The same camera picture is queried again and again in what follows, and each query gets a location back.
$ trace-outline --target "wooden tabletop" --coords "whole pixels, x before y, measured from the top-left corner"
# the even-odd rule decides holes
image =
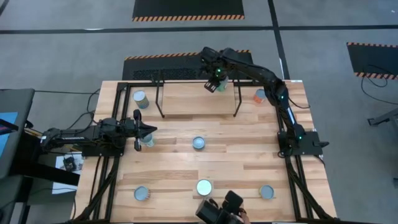
[[[301,81],[285,81],[290,97],[299,105],[307,105]],[[99,94],[95,120],[111,117],[116,94],[116,81],[105,81]],[[294,211],[290,196],[285,161],[277,157],[279,150],[276,133],[278,125],[275,108],[268,101],[257,104],[253,100],[259,87],[241,87],[242,105],[233,115],[175,115],[162,118],[155,105],[155,88],[144,90],[150,105],[141,110],[146,124],[158,127],[153,133],[155,146],[134,150],[134,139],[129,139],[121,157],[114,196],[111,222],[197,222],[195,211],[202,198],[196,184],[208,179],[213,184],[213,197],[219,204],[227,191],[233,190],[244,199],[243,207],[252,222],[293,221]],[[238,89],[235,87],[236,105]],[[127,116],[137,105],[130,97]],[[162,88],[159,92],[162,106]],[[118,119],[121,115],[121,97]],[[298,123],[313,129],[309,109],[292,107]],[[192,139],[203,136],[206,148],[193,150]],[[97,157],[85,160],[76,193],[76,214],[88,205]],[[323,164],[313,156],[302,156],[309,191],[332,216],[336,215]],[[134,199],[134,189],[143,185],[150,189],[150,199]],[[275,190],[271,200],[259,195],[262,185]],[[302,194],[298,191],[301,214],[305,217]],[[108,194],[101,204],[100,217]]]

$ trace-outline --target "camera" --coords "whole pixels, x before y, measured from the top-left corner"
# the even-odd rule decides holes
[[[203,200],[195,215],[207,224],[243,224],[235,215],[239,215],[243,199],[230,190],[219,208],[212,199]]]

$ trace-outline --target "black and orange striped mat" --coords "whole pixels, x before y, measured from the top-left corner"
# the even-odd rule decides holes
[[[357,77],[398,80],[398,46],[348,42],[347,48]]]
[[[240,60],[253,63],[249,50],[237,52]],[[131,56],[124,59],[123,80],[157,80],[159,72],[162,72],[165,80],[209,79],[199,74],[200,67],[198,52]],[[248,79],[243,74],[240,74],[239,78]]]
[[[242,0],[136,0],[133,22],[244,19]]]

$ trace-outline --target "warning tape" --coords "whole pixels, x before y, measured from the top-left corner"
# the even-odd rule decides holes
[[[145,16],[133,17],[133,22],[154,21],[202,21],[202,20],[229,20],[244,19],[244,15],[208,15],[208,16]]]
[[[250,53],[250,50],[237,50],[238,53]],[[132,60],[132,59],[147,59],[147,58],[163,58],[163,57],[181,57],[181,56],[193,56],[198,55],[198,52],[189,52],[189,53],[175,53],[175,54],[162,54],[162,55],[141,55],[141,56],[133,56],[133,57],[125,57],[124,60]]]
[[[356,42],[347,42],[347,45],[362,45],[362,46],[371,46],[371,47],[398,47],[398,45],[392,45],[392,44],[365,44],[365,43],[356,43]]]
[[[357,77],[385,78],[389,80],[398,80],[398,75],[393,75],[393,74],[354,72],[354,75]]]

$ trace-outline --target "gray concrete floor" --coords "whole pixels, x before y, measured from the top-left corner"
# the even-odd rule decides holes
[[[267,1],[243,2],[244,21],[133,24],[134,1],[10,0],[0,17],[0,30],[272,25]],[[393,0],[276,0],[275,8],[280,26],[398,24],[398,3]],[[345,43],[398,45],[398,30],[283,31],[281,36],[291,79],[304,81],[315,127],[321,139],[331,143],[324,153],[338,216],[396,223],[398,189],[392,178],[398,175],[397,135],[389,124],[372,128],[366,122],[366,118],[395,106],[362,93]],[[92,92],[103,80],[121,79],[124,57],[197,52],[206,45],[249,49],[254,63],[282,76],[273,31],[16,34],[0,35],[0,88]],[[397,81],[389,81],[383,89],[365,81],[365,89],[376,97],[398,102]],[[85,111],[87,99],[88,95],[37,93],[29,120],[40,131],[66,128]],[[86,117],[77,127],[88,122]],[[51,157],[41,159],[53,162]],[[34,187],[48,185],[35,181]],[[72,201],[73,194],[32,197],[28,223],[64,222]]]

